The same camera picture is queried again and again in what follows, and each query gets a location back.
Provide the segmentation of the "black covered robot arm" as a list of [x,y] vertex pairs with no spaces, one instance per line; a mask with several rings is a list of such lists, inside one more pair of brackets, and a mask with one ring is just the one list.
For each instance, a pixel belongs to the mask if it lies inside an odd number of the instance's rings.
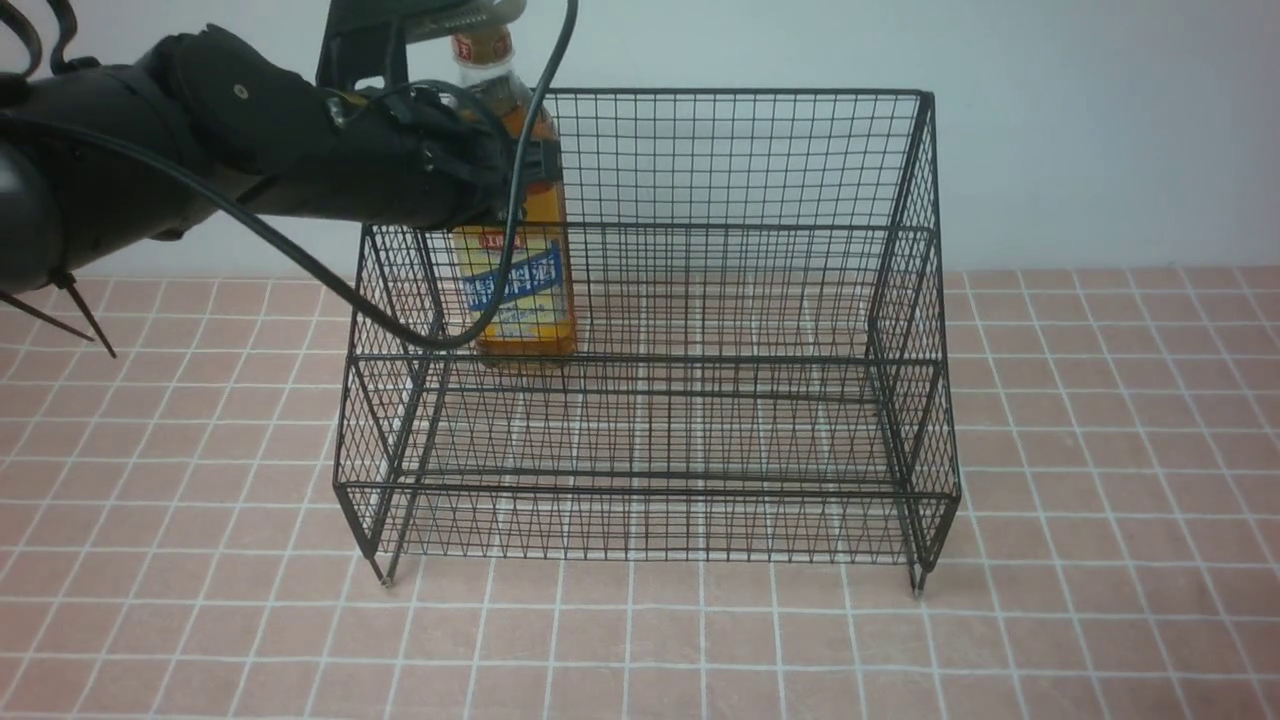
[[140,60],[3,91],[3,292],[51,284],[218,205],[451,229],[506,206],[516,141],[475,101],[428,88],[340,94],[219,26]]

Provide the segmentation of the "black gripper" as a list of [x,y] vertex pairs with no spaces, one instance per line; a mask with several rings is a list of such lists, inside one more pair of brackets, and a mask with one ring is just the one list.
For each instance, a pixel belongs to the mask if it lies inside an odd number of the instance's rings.
[[563,179],[556,132],[518,138],[527,92],[508,85],[404,85],[326,100],[335,141],[325,155],[325,217],[449,229],[506,219]]

